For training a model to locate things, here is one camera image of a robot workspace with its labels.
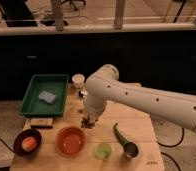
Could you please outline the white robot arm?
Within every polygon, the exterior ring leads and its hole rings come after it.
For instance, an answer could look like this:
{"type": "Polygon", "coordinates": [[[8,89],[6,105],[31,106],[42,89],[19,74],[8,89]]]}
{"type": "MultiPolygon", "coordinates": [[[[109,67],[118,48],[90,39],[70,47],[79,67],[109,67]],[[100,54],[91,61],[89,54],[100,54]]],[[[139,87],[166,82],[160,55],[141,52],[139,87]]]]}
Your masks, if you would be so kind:
{"type": "Polygon", "coordinates": [[[196,96],[133,86],[119,81],[118,69],[105,64],[85,82],[84,119],[88,128],[105,111],[107,101],[115,101],[155,115],[196,133],[196,96]]]}

